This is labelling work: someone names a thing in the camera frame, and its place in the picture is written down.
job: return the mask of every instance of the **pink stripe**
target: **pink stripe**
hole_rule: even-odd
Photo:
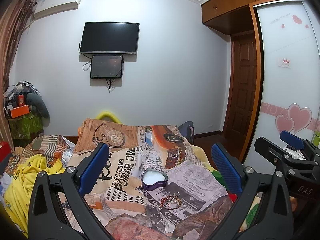
[[[288,118],[288,109],[282,108],[280,106],[271,105],[268,103],[261,103],[260,112],[265,114],[270,114],[273,116],[278,116],[282,114],[284,118]],[[312,118],[310,124],[306,127],[309,130],[314,131],[315,129],[319,131],[320,129],[320,121]]]

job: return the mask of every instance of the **screw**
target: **screw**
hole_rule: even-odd
[[[281,172],[281,171],[276,171],[276,175],[277,175],[278,177],[282,177],[282,172]]]
[[[251,168],[251,167],[246,167],[246,168],[245,168],[245,172],[246,172],[246,173],[253,173],[253,172],[254,172],[254,169]]]
[[[76,170],[75,167],[70,166],[70,167],[67,168],[67,173],[73,173],[75,170]]]
[[[45,171],[40,171],[39,173],[38,173],[38,176],[39,177],[43,177],[45,175]]]

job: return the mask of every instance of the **television screen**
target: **television screen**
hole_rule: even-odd
[[[122,62],[122,55],[93,55],[90,78],[121,78]]]
[[[85,23],[80,53],[136,54],[139,23]]]

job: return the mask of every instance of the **air conditioner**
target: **air conditioner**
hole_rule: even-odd
[[[51,14],[77,9],[81,0],[42,0],[38,1],[34,18],[39,19]]]

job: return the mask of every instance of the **blue pad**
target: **blue pad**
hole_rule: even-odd
[[[93,186],[95,185],[97,178],[99,177],[104,165],[106,165],[108,159],[109,147],[104,144],[80,178],[79,193],[82,197],[92,191]]]
[[[217,144],[211,148],[211,157],[232,194],[241,195],[241,177]]]
[[[280,133],[280,139],[287,144],[291,145],[292,147],[296,148],[297,150],[303,150],[304,149],[304,143],[303,141],[295,136],[292,133],[289,133],[288,131],[282,131]]]

